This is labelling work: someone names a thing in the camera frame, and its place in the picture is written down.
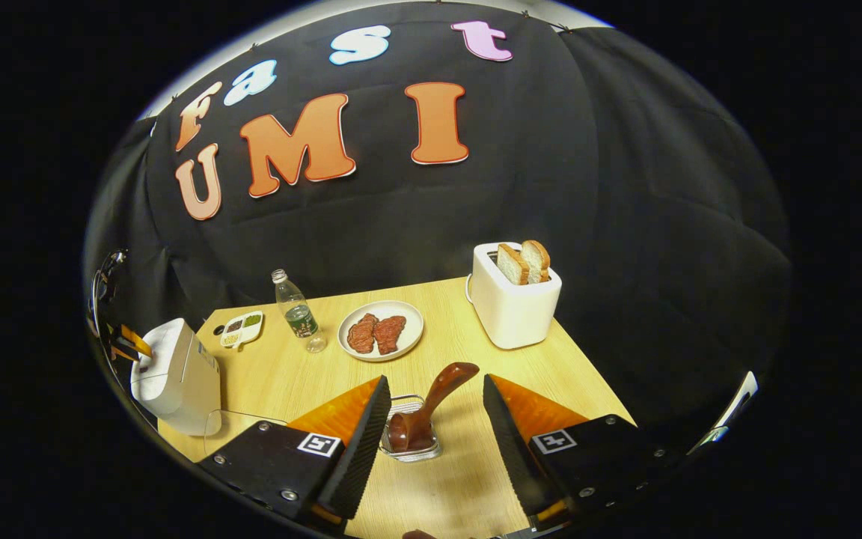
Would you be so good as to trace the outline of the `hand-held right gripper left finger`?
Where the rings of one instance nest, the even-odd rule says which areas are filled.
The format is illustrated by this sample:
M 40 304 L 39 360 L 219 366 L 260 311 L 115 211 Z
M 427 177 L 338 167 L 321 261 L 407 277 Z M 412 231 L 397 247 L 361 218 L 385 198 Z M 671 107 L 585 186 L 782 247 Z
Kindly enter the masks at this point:
M 254 417 L 198 465 L 236 493 L 302 525 L 355 518 L 391 406 L 378 376 L 285 425 Z

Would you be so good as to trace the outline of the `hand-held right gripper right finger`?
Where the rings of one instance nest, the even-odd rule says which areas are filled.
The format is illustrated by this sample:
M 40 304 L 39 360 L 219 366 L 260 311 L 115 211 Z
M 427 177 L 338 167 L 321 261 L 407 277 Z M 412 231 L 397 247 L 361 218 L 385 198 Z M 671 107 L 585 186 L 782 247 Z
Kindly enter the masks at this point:
M 595 520 L 664 477 L 663 447 L 616 414 L 589 419 L 493 374 L 483 405 L 531 525 Z

